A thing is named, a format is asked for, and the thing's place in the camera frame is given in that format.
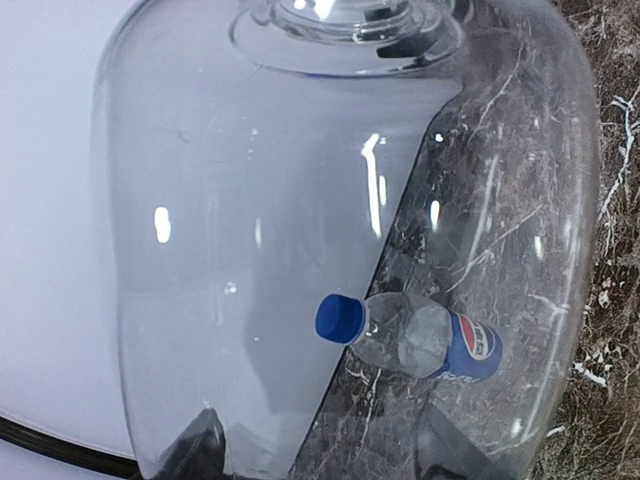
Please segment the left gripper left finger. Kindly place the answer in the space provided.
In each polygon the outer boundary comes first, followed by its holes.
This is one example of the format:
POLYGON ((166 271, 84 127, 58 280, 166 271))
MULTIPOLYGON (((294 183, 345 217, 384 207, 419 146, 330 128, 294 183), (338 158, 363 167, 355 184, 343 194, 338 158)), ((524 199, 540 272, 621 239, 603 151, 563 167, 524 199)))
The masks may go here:
POLYGON ((217 412, 203 409, 163 453, 155 479, 225 479, 226 437, 217 412))

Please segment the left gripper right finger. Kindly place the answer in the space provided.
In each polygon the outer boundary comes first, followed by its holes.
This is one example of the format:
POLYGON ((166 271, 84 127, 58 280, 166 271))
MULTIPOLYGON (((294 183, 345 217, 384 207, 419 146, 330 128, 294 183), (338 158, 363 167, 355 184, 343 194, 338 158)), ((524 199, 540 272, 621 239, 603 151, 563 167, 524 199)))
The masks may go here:
POLYGON ((499 479, 500 470, 437 407, 417 422, 418 479, 499 479))

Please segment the clear unlabeled plastic bottle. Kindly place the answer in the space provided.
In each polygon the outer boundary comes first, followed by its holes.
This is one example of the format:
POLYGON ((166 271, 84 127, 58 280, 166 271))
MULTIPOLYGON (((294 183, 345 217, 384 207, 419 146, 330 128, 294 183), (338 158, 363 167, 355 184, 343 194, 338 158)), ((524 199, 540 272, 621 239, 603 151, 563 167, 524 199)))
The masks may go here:
POLYGON ((225 479, 418 479, 437 407, 527 479, 582 324, 590 67, 548 1, 139 1, 104 52, 120 378, 139 478, 212 407, 225 479), (315 330, 406 292, 495 328, 418 379, 315 330))

